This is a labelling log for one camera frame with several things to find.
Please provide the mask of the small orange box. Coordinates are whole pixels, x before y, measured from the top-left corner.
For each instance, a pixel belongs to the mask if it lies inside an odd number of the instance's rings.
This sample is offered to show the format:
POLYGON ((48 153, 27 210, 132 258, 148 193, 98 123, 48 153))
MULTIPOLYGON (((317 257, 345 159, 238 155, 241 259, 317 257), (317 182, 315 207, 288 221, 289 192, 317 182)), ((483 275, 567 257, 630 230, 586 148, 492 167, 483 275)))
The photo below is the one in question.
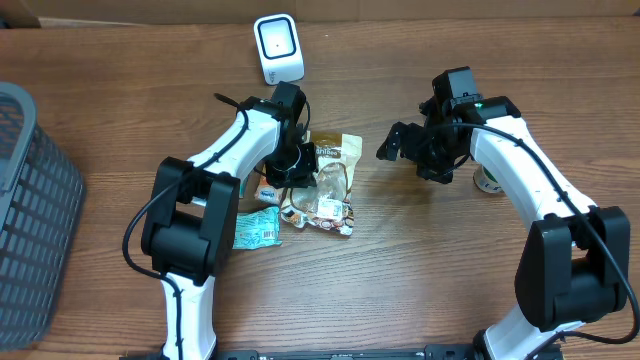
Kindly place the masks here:
POLYGON ((275 188, 267 182, 265 176, 261 175, 254 193, 254 198, 267 204, 279 206, 282 202, 283 193, 283 188, 275 188))

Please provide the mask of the beige snack pouch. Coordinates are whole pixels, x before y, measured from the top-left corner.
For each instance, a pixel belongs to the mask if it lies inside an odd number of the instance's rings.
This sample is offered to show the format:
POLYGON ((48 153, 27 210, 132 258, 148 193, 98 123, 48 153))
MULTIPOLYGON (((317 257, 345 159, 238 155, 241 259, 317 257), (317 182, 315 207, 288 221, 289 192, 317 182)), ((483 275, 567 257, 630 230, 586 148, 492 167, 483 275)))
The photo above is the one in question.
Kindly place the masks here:
POLYGON ((355 222, 352 187, 363 140, 356 135, 318 131, 308 131, 307 139, 315 146, 316 185, 289 189, 280 217, 299 229, 309 225, 351 236, 355 222))

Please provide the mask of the green lid jar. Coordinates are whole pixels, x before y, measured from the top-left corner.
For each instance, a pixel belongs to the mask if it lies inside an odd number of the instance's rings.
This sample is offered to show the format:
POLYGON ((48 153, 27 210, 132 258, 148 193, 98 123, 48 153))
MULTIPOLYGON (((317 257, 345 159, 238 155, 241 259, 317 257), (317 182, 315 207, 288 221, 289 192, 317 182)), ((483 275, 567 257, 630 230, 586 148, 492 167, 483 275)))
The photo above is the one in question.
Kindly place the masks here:
POLYGON ((496 194, 503 191, 493 175, 482 165, 479 165, 473 174, 475 185, 483 192, 496 194))

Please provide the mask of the teal snack packet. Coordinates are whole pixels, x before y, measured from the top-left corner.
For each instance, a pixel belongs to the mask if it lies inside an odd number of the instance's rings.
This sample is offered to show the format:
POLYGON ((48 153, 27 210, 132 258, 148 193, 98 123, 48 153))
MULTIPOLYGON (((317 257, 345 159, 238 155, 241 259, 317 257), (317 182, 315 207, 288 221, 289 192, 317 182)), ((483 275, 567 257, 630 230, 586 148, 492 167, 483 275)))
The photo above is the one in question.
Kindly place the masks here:
POLYGON ((280 215, 277 206, 237 216, 234 250, 256 250, 280 246, 280 215))

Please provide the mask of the small teal box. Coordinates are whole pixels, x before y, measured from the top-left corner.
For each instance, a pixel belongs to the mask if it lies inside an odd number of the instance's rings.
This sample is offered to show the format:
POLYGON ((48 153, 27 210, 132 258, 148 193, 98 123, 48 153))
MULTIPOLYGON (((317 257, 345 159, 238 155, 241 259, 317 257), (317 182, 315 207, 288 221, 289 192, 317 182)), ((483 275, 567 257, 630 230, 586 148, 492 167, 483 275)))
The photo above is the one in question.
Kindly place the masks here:
POLYGON ((239 198, 240 199, 244 199, 245 196, 245 192, 248 186, 248 182, 249 182, 249 176, 245 177, 240 184, 240 189, 239 189, 239 198))

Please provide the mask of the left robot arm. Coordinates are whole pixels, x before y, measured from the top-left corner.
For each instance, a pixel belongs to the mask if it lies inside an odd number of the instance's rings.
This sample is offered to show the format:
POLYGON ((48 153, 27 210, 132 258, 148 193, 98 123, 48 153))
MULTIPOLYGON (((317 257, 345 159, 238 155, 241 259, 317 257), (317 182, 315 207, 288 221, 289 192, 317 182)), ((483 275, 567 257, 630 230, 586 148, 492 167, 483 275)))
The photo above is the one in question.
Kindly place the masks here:
POLYGON ((151 259, 145 273, 163 286, 167 338, 158 359, 215 357, 215 279, 233 248, 241 184, 254 168, 264 165, 277 189, 316 184, 315 148, 299 122, 308 101, 299 86, 281 82, 268 99, 217 98, 236 111, 231 127, 191 159, 161 162, 150 200, 123 237, 144 224, 141 250, 151 259))

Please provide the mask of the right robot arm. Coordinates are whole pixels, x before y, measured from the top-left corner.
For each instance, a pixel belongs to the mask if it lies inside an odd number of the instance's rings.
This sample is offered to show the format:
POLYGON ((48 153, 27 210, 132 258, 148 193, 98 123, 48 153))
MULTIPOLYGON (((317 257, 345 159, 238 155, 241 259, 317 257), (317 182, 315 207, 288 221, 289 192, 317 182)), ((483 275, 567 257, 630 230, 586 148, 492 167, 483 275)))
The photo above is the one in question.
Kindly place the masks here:
POLYGON ((628 278, 631 224, 577 190, 531 136, 514 103, 486 98, 468 67, 447 70, 420 105, 423 124, 398 122, 377 150, 405 158, 419 177, 447 184, 467 160, 506 194, 527 239, 514 279, 516 305, 468 344, 428 344, 427 359, 558 359, 562 341, 624 308, 637 311, 628 278))

